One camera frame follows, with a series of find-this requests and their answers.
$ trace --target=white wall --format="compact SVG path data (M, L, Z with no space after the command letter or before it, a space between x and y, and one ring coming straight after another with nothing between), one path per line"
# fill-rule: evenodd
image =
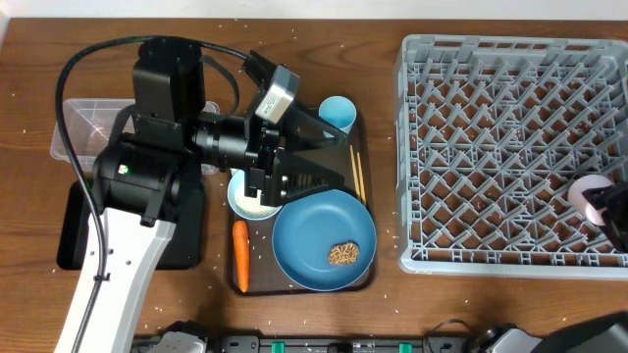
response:
M628 0L0 0L10 17L628 20Z

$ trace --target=black tray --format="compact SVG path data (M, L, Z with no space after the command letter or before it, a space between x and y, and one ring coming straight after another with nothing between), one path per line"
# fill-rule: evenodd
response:
M362 174L364 175L364 188L366 191L366 208L371 213L369 205L373 204L371 193L371 183L369 176L369 162L366 151L366 131L364 122L358 115L353 128L349 134L349 144L353 145L353 153L360 152L362 161ZM333 151L316 150L298 153L309 160L315 161L327 168L333 169L344 175L344 190L355 196L355 187L353 185L353 169L351 167L351 155L349 147L346 150L335 149ZM232 238L232 229L234 222L242 220L233 210L228 212L227 216L227 265L226 276L227 283L231 289L243 296L265 296L265 295L285 295L285 294L306 294L306 293L322 293L307 289L293 282L279 267L273 253L273 226L275 219L279 213L272 218L264 221L246 221L249 232L249 248L250 248L250 276L248 283L248 291L242 293L237 285L236 257L234 256L234 242ZM353 284L339 289L336 292L359 291L367 288L376 275L376 259L369 267L369 270Z

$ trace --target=dish rack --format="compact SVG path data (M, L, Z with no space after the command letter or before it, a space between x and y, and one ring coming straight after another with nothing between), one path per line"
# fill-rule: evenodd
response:
M628 279L567 201L626 180L628 45L409 35L394 67L398 263L413 274Z

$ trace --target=black base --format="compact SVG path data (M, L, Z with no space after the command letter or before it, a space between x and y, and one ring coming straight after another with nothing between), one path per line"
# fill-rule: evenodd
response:
M205 189L201 183L178 209L179 221L166 246L157 270L187 270L200 263L200 241L205 211ZM89 211L79 184L70 187L63 221L57 265L63 270L80 270L87 246Z

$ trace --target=black cable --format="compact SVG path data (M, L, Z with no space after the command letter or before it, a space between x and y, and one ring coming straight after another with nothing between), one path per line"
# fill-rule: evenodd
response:
M123 45L123 44L143 43L145 41L148 41L151 39L157 39L157 38L173 38L174 39L174 37L167 37L167 36L143 35L143 36L130 36L130 37L125 37L125 38L112 39L112 40L108 40L108 41L91 45L79 51L68 61L66 66L61 70L61 74L59 75L59 80L57 81L57 88L55 91L55 113L57 117L57 127L59 129L59 135L61 136L63 145L66 148L66 151L68 152L68 158L70 159L70 164L72 165L72 168L77 174L78 184L80 185L80 188L82 190L82 193L85 199L87 200L87 206L89 207L89 211L91 212L91 215L95 222L96 233L98 237L98 255L99 255L98 270L96 272L96 276L94 277L94 286L91 290L91 294L89 294L89 300L87 301L85 313L83 314L82 319L80 321L80 325L78 327L78 332L77 332L77 337L75 338L75 342L72 347L72 352L74 353L79 351L82 338L85 334L87 323L89 323L89 317L91 316L91 312L93 311L96 298L98 297L100 285L102 284L102 281L106 277L105 267L107 264L107 244L106 244L104 227L102 226L100 217L98 217L99 212L96 207L94 196L91 193L89 184L87 183L87 179L85 178L85 174L80 168L80 163L79 163L79 159L77 158L77 153L75 152L75 149L72 147L72 141L70 141L70 135L68 133L68 128L66 127L66 120L63 114L64 87L65 87L66 81L68 80L68 76L70 75L70 71L72 70L72 68L82 58L86 57L87 55L101 49L111 48L111 47ZM201 42L201 41L195 41L195 42L198 43L203 48L234 55L243 60L246 60L248 58L247 55L232 48L228 48L222 45L208 43L208 42Z
M472 329L469 324L465 323L464 321L460 320L460 319L449 319L449 320L445 320L442 323L436 325L435 328L430 329L426 334L425 334L425 343L427 344L428 348L430 348L430 353L434 353L434 349L432 349L432 344L430 344L430 335L434 334L439 328L445 327L447 325L451 325L451 324L461 324L463 326L465 326L471 333L475 334L475 330Z

